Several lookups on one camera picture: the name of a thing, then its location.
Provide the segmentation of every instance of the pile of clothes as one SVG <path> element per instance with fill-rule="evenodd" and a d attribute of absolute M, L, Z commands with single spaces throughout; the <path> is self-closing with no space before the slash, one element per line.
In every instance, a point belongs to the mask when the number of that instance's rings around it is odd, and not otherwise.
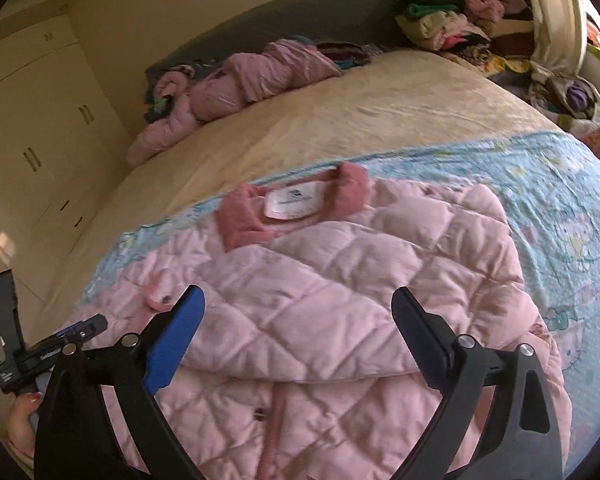
<path fill-rule="evenodd" d="M 535 49 L 530 0 L 403 0 L 396 21 L 415 46 L 484 75 Z"/>

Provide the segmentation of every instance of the blue gripper pad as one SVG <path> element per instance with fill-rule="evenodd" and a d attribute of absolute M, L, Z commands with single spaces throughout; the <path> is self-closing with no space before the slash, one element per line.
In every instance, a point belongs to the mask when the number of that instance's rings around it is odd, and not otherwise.
<path fill-rule="evenodd" d="M 197 286 L 190 286 L 174 308 L 173 319 L 149 350 L 144 387 L 154 396 L 171 383 L 184 352 L 187 351 L 205 313 L 205 295 Z"/>

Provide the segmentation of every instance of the jacket button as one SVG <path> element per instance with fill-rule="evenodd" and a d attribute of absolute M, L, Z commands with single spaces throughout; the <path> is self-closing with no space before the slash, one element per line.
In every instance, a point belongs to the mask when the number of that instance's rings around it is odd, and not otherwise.
<path fill-rule="evenodd" d="M 258 422 L 263 422 L 264 420 L 267 420 L 267 412 L 263 408 L 256 408 L 253 411 L 253 418 Z"/>

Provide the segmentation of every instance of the pink knit collar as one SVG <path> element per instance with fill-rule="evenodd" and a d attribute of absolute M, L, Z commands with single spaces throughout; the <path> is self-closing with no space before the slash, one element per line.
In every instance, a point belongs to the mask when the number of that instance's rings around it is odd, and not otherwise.
<path fill-rule="evenodd" d="M 352 162 L 342 162 L 335 170 L 323 171 L 282 186 L 240 184 L 222 199 L 216 212 L 216 222 L 225 250 L 261 244 L 283 234 L 264 225 L 251 206 L 252 198 L 264 197 L 274 189 L 315 180 L 334 183 L 317 221 L 341 220 L 361 211 L 368 201 L 369 179 L 366 171 Z"/>

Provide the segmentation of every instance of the beige mattress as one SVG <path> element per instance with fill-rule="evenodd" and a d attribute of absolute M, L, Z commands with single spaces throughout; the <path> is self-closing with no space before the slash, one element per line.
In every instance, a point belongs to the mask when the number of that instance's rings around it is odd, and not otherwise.
<path fill-rule="evenodd" d="M 435 54 L 404 50 L 208 124 L 133 170 L 82 236 L 33 327 L 67 318 L 116 237 L 245 180 L 407 146 L 556 130 L 512 94 Z"/>

